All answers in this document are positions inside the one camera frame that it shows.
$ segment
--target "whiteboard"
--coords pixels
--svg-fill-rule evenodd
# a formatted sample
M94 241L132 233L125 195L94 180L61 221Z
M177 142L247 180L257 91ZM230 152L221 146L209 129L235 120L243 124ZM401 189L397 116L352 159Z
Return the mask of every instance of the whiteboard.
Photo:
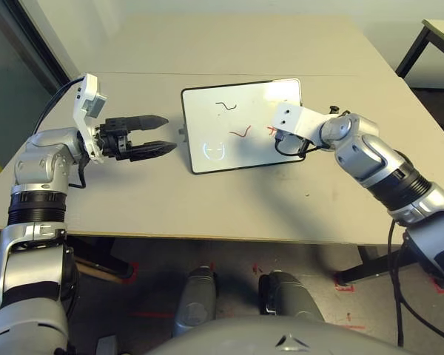
M219 172L300 160L275 151L272 120L279 103L301 104L296 78L184 89L181 93L192 172ZM300 141L280 144L296 152Z

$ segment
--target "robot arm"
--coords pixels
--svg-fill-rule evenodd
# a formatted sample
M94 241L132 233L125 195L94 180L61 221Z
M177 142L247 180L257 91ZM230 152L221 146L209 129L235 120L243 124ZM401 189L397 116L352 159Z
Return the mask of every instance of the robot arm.
M357 114L323 115L282 103L273 126L334 151L335 160L368 189L401 226L421 266L444 288L444 190L426 180L403 154L378 137L377 125Z
M0 354L51 354L67 349L67 317L61 304L78 277L64 223L68 186L85 187L84 167L103 156L130 161L156 158L173 143L133 146L128 134L155 129L168 120L148 115L109 118L92 125L106 98L87 74L77 90L76 128L52 129L30 137L15 162L8 223L0 242ZM78 165L81 185L69 185Z

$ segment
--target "cable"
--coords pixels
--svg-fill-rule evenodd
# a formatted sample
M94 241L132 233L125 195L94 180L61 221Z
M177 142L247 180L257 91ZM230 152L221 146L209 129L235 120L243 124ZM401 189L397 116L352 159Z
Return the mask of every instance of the cable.
M278 148L278 145L280 144L280 140L275 140L275 150L280 153L281 155L284 155L285 157L297 157L298 153L285 153L280 151L280 149Z
M395 282L394 277L394 269L393 269L393 260L391 255L391 241L393 239L393 230L394 230L394 220L391 221L390 231L388 232L388 243L387 243L387 260L388 260L388 272L390 273L391 283L393 284L393 295L394 295L394 305L397 312L397 345L402 347L404 343L404 335L403 335L403 315L401 313L401 299L398 293L397 284Z
M280 142L281 142L281 140L279 140L279 139L275 139L275 150L276 150L278 153L280 153L281 155L284 155L285 157L299 157L299 158L301 158L300 161L303 161L304 159L306 159L306 154L307 154L307 153L314 152L314 151L316 151L316 150L319 150L319 149L322 149L322 148L323 148L323 146L316 146L316 147L314 147L314 148L307 149L307 150L304 150L304 151L301 150L301 148L300 148L296 153L285 153L285 152L282 152L282 151L280 150L280 148L278 147L279 144L280 144Z
M86 148L84 146L84 139L82 139L82 135L80 132L77 134L79 149L82 152L82 158L79 161L77 173L79 175L79 180L81 181L81 185L77 185L76 183L69 183L69 187L75 187L77 189L85 189L86 188L86 178L84 176L84 168L90 161L89 155L87 154Z
M78 294L79 294L79 270L77 269L77 264L74 261L74 289L73 289L73 295L71 296L71 300L69 302L69 307L67 308L66 311L66 317L67 319L69 319L74 312L74 308L75 308L75 304L77 303L77 299L78 299Z
M39 126L41 125L43 120L46 118L47 114L50 113L50 111L53 109L53 107L58 103L59 99L61 99L64 96L64 94L67 92L67 90L75 83L78 83L83 80L84 80L84 77L77 78L77 79L71 80L70 82L66 83L65 85L63 85L62 87L59 88L59 90L47 102L46 106L43 109L43 112L39 115L39 119L36 122L36 125L35 125L32 135L35 135L37 133Z
M401 245L400 250L398 251L398 255L396 260L394 261L394 267L391 267L391 239L393 236L393 229L394 229L394 220L391 222L391 226L390 226L390 232L388 233L388 271L390 272L390 277L391 277L391 281L393 282L393 289L396 290L396 294L395 294L395 302L398 299L400 301L400 303L402 303L405 308L409 311L409 313L411 313L414 318L416 318L417 320L419 320L422 324L424 324L427 328L429 328L430 330L432 330L434 333L436 333L437 335L439 335L440 337L442 337L444 339L444 332L441 331L439 328L436 328L434 325L432 325L430 322L428 322L427 320L425 320L424 318L422 318L410 305L409 303L406 301L405 297L403 296L403 294L401 293L401 282L400 282L400 258L403 254L403 252L406 250L407 245L406 242L403 242L403 244ZM401 332L401 341L403 343L403 325L398 323L398 346L402 346L400 345L400 332Z
M76 183L70 183L68 184L69 187L75 187L77 189L85 189L86 188L86 178L84 176L84 168L86 167L87 163L89 163L90 158L89 155L83 151L83 156L79 161L77 173L79 175L79 180L81 181L81 185L78 185Z

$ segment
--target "white bracket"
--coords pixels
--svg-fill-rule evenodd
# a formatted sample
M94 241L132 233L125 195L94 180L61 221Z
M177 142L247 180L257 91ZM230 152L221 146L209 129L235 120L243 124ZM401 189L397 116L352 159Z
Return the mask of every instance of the white bracket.
M337 116L338 114L324 115L303 106L282 102L276 108L273 127L308 139L315 146L322 146L320 129L326 121Z
M75 95L73 118L84 140L87 154L94 163L103 163L104 159L95 139L95 127L92 125L92 120L97 118L106 99L98 92L97 77L86 74Z

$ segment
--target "black table leg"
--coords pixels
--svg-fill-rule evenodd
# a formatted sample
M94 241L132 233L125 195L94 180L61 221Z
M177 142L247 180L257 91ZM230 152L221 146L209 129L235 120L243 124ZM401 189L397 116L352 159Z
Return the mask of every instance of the black table leg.
M426 48L426 45L429 43L427 37L430 32L431 31L428 28L423 27L418 37L416 37L413 45L406 53L405 58L403 58L400 65L396 69L396 73L399 77L404 78L406 74L408 74L411 67L413 67L416 60L420 57L421 53Z
M395 260L399 251L391 253L392 259ZM416 257L408 249L406 249L400 259L399 266L407 266L417 262ZM350 268L348 270L339 271L335 274L335 280L339 285L347 285L369 277L377 277L388 272L388 257L378 257L373 260L364 260L363 264Z
M122 279L127 279L132 276L133 267L110 254L114 239L100 237L96 245L92 246L77 237L68 235L66 244L72 247L74 255L85 263Z

